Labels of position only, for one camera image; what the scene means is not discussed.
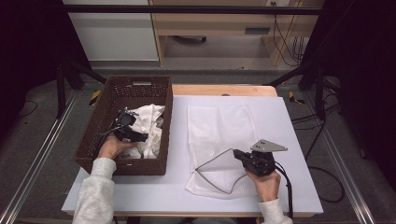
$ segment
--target forearm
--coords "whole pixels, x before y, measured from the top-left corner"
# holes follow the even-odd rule
[[[73,223],[111,223],[116,164],[111,159],[93,162],[92,174],[81,185]]]
[[[280,200],[272,200],[266,203],[259,203],[262,216],[264,217],[263,224],[291,224],[293,223],[289,217],[283,215],[282,205]]]

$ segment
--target hand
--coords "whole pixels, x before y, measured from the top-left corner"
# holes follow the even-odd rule
[[[99,155],[97,158],[109,158],[113,160],[116,158],[124,149],[136,147],[137,143],[124,143],[121,142],[114,133],[110,133],[100,148]]]
[[[247,176],[253,180],[257,193],[262,198],[263,202],[270,202],[277,199],[280,175],[276,171],[262,177],[257,177],[247,169],[245,169],[245,171],[247,172]]]

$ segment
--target wooden desk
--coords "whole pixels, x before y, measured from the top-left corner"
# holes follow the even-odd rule
[[[154,6],[243,6],[265,7],[270,0],[149,0]],[[287,7],[322,7],[324,0],[289,0]],[[160,64],[164,64],[166,38],[169,35],[261,35],[274,66],[278,65],[285,51],[285,41],[292,36],[309,37],[318,16],[278,15],[275,31],[274,15],[216,15],[216,14],[160,14],[151,15]],[[261,28],[252,34],[248,28]]]
[[[261,215],[257,205],[260,200],[258,196],[221,200],[196,196],[185,189],[191,176],[187,106],[213,106],[223,103],[246,106],[257,124],[258,136],[289,148],[287,152],[275,153],[274,157],[286,169],[293,185],[294,216],[312,217],[314,214],[323,212],[288,111],[283,99],[276,97],[276,90],[273,87],[174,85],[173,91],[175,97],[166,175],[113,176],[116,183],[115,216],[259,217]],[[232,96],[221,96],[223,93]],[[69,214],[74,213],[79,188],[88,176],[83,169],[80,169],[64,202],[63,211]],[[284,178],[280,185],[279,198],[284,211],[287,212],[288,194]]]

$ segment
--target crumpled white fabric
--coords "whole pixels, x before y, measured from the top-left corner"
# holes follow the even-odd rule
[[[123,158],[139,159],[143,154],[143,159],[156,159],[160,153],[161,135],[163,130],[163,118],[160,115],[165,110],[164,105],[144,105],[129,113],[135,112],[136,121],[132,125],[132,130],[139,133],[148,133],[145,142],[138,142],[136,148],[125,149],[121,156]]]
[[[191,193],[232,199],[256,195],[242,162],[232,149],[249,151],[258,141],[253,117],[245,106],[188,106]]]

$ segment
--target table top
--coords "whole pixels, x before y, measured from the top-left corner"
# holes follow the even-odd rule
[[[275,153],[274,157],[286,169],[293,185],[294,215],[311,217],[323,212],[289,114],[283,99],[276,97],[274,88],[174,85],[173,91],[175,97],[172,117],[177,119],[172,119],[171,122],[166,175],[114,176],[116,216],[257,217],[261,215],[257,205],[258,196],[222,200],[193,195],[185,189],[191,175],[187,142],[187,106],[221,104],[247,106],[253,114],[255,123],[264,124],[257,125],[257,134],[289,148],[287,152]],[[252,92],[251,95],[257,97],[238,96],[249,91]],[[232,96],[219,96],[223,93]],[[83,169],[80,169],[64,202],[63,211],[73,213],[82,180],[88,176]],[[288,194],[285,185],[286,182],[282,178],[279,198],[284,211],[288,212]]]

